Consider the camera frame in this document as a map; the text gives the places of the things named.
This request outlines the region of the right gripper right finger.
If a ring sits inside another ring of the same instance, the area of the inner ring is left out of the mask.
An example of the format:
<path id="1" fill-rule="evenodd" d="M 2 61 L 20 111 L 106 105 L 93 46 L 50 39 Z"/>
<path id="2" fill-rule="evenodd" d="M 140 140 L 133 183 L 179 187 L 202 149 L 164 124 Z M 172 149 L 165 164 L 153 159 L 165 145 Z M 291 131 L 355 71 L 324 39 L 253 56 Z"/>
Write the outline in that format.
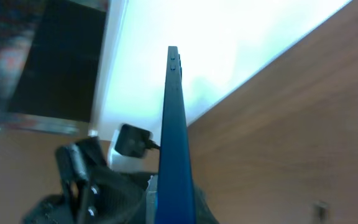
<path id="1" fill-rule="evenodd" d="M 194 185 L 196 224 L 219 224 L 206 203 L 204 192 Z"/>

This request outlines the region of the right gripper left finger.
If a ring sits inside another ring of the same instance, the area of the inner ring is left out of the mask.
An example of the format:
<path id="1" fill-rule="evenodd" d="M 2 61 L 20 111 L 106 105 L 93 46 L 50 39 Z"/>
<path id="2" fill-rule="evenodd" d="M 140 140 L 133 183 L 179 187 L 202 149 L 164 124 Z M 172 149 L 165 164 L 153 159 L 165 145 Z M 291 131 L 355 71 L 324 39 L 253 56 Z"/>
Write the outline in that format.
<path id="1" fill-rule="evenodd" d="M 62 192 L 40 200 L 23 223 L 154 223 L 155 173 L 112 170 L 97 137 L 58 147 L 55 159 Z"/>

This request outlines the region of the blue Samsung Galaxy smartphone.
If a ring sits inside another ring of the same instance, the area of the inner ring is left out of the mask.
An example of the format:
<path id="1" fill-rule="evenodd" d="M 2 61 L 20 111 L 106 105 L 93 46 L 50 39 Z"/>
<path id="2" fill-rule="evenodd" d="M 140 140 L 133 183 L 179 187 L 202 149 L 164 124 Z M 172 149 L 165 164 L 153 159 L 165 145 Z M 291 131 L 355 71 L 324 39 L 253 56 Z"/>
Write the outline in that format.
<path id="1" fill-rule="evenodd" d="M 196 223 L 181 60 L 176 46 L 169 46 L 167 54 L 155 223 Z"/>

